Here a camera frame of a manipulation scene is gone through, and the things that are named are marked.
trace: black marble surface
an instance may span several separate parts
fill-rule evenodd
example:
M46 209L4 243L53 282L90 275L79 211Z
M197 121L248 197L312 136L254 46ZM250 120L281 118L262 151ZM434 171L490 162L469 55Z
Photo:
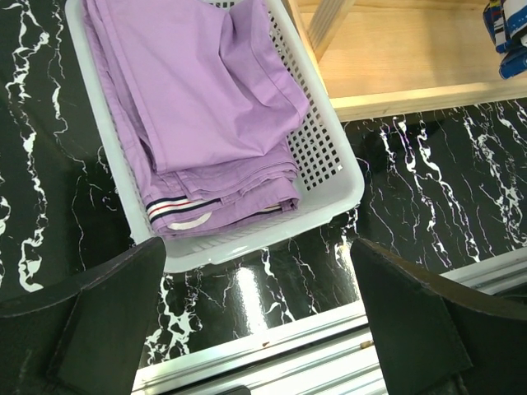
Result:
M63 1L0 0L0 300L133 243ZM444 272L527 245L527 100L347 123L361 205L319 229L160 284L141 366L358 299L357 235Z

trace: white plastic basket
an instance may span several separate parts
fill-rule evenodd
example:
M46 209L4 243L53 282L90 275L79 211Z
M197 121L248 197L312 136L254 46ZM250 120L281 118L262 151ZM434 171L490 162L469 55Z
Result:
M228 8L235 3L214 4ZM326 224L361 200L364 179L357 159L295 27L281 0L268 0L268 9L277 51L310 100L310 112L302 127L289 137L289 146L300 169L295 183L302 196L299 209L221 235L166 241L166 272L185 272L207 263L237 258ZM100 87L82 24L81 0L68 0L66 17L132 237L141 243L154 233Z

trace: wooden plank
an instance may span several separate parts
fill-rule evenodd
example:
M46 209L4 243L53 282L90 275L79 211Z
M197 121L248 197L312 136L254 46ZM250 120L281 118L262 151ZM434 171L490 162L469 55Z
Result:
M305 51L307 52L307 55L310 57L310 61L311 63L313 63L313 67L315 68L315 71L317 75L319 76L319 79L322 82L322 85L325 88L324 80L322 79L322 74L320 73L320 69L319 69L319 63L315 56L315 53L313 52L313 47L311 46L310 38L307 35L304 21L302 19L300 9L298 8L296 0L282 0L282 3L284 7L286 8L287 14L289 14L289 17L291 18L293 25L295 25L296 31L298 32L298 35L300 36L300 39L302 40L302 43L304 44Z
M500 61L480 11L350 12L319 67L338 98L497 82Z
M527 96L527 78L331 99L342 122Z
M355 0L323 0L316 9L307 34L317 60L324 55L354 3Z
M301 12L315 12L321 0L296 0ZM387 10L465 10L480 11L488 0L356 0L351 12L382 12Z

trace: light wood board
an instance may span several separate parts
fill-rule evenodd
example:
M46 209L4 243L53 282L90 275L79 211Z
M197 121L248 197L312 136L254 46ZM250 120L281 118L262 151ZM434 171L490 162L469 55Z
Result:
M319 61L342 120L527 96L526 76L499 76L500 55L482 19L485 2L416 4L357 0L348 13ZM301 14L306 26L312 15Z

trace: lavender fabric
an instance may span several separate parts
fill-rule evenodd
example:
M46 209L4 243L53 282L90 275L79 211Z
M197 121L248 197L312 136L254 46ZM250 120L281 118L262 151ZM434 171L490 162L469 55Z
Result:
M309 103L273 48L262 0L230 12L199 0L84 6L100 82L157 234L210 235L296 208L285 136Z
M302 123L308 104L261 0L229 12L199 0L91 1L158 174L263 156Z

